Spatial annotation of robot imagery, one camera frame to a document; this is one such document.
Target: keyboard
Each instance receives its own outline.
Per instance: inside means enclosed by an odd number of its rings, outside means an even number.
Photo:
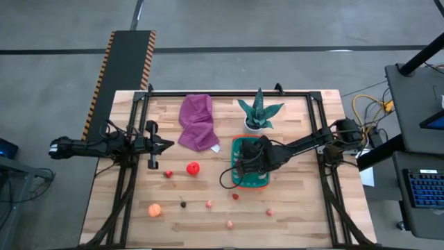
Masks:
[[[444,209],[444,172],[439,170],[404,169],[411,205],[414,208]]]

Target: teal plastic basket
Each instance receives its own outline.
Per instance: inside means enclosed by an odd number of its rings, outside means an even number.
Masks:
[[[239,157],[239,150],[242,145],[242,140],[249,140],[251,142],[257,141],[259,138],[255,137],[253,135],[242,135],[240,137],[236,137],[233,140],[232,147],[231,147],[231,166],[234,167],[234,164],[236,163],[238,157]],[[240,182],[241,177],[237,174],[237,170],[233,169],[231,171],[231,177],[233,183],[236,185]],[[266,174],[258,174],[258,173],[249,173],[245,174],[244,178],[242,179],[241,184],[238,186],[238,188],[265,188],[270,183],[270,173]]]

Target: gray floor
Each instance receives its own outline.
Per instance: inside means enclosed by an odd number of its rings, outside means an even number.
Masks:
[[[111,31],[128,29],[135,0],[0,0],[0,49],[103,48]],[[156,47],[427,44],[443,29],[432,0],[145,0],[138,29],[157,30]],[[342,95],[379,83],[384,66],[417,51],[155,55],[158,90],[339,89]],[[26,204],[15,249],[72,247],[78,241],[95,160],[51,160],[50,141],[79,138],[103,56],[0,56],[0,137],[20,146],[18,160],[50,167],[51,189]],[[444,53],[430,63],[444,61]],[[386,83],[358,92],[382,96]],[[343,98],[347,116],[354,95]],[[360,101],[364,111],[368,101]],[[399,133],[395,115],[380,123]],[[398,205],[368,200],[378,242],[442,249],[394,228]]]

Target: butcher block tabletop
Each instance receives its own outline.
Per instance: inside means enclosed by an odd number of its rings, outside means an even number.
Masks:
[[[345,115],[339,91],[319,91],[327,123],[343,119]],[[128,124],[133,94],[134,91],[117,91],[114,96],[110,120],[121,128]],[[184,97],[150,97],[146,119],[157,122],[157,134],[163,139],[173,140],[175,144],[157,157],[158,170],[148,169],[148,154],[140,157],[126,247],[332,246],[314,150],[293,157],[280,169],[271,172],[271,183],[264,190],[226,190],[219,185],[221,172],[231,167],[232,140],[236,135],[245,133],[245,112],[237,99],[212,97],[214,132],[221,146],[216,153],[212,150],[195,152],[177,143],[182,133],[178,117]],[[252,105],[254,97],[240,99]],[[279,103],[284,103],[283,107],[270,119],[274,129],[265,128],[263,134],[283,143],[309,135],[311,126],[306,98],[264,97],[264,106]],[[314,105],[318,118],[316,102]],[[144,131],[144,136],[149,137],[149,133]],[[192,161],[200,164],[196,176],[190,176],[186,170],[187,164]],[[97,171],[111,164],[110,159],[100,159]],[[173,176],[166,178],[165,171],[172,171]],[[342,165],[338,172],[348,214],[364,235],[376,242],[358,169]],[[119,166],[114,166],[95,178],[80,243],[90,240],[111,213],[118,175]],[[232,185],[230,174],[224,176],[223,182]],[[239,195],[237,200],[233,199],[234,193]],[[186,208],[180,206],[182,201],[187,202]],[[205,206],[207,201],[212,201],[211,208]],[[162,213],[158,217],[149,217],[148,207],[154,203],[161,206]],[[268,209],[274,212],[273,216],[267,216]],[[336,212],[334,215],[339,242],[343,242],[339,216]],[[116,240],[120,236],[122,217],[123,212],[117,221]],[[232,230],[227,229],[228,221],[233,224]]]

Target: potted plant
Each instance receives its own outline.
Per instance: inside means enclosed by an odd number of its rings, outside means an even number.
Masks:
[[[263,128],[273,128],[273,125],[268,119],[276,115],[284,105],[283,103],[274,104],[264,108],[264,95],[262,94],[261,88],[257,91],[252,107],[244,100],[237,101],[246,113],[244,124],[250,133],[260,133]]]

